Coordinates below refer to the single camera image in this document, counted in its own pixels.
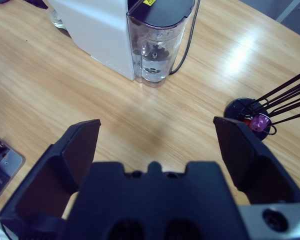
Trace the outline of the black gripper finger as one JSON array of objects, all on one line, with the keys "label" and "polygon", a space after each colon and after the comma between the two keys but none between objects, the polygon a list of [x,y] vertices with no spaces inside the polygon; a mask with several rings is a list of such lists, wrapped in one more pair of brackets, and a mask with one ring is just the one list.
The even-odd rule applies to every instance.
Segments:
[{"label": "black gripper finger", "polygon": [[40,9],[48,9],[48,6],[45,4],[43,0],[24,0],[25,2],[40,8]]},{"label": "black gripper finger", "polygon": [[71,125],[50,145],[0,211],[0,222],[20,240],[56,240],[70,197],[94,159],[101,122]]},{"label": "black gripper finger", "polygon": [[246,124],[216,116],[221,156],[235,187],[251,204],[300,203],[300,188]]}]

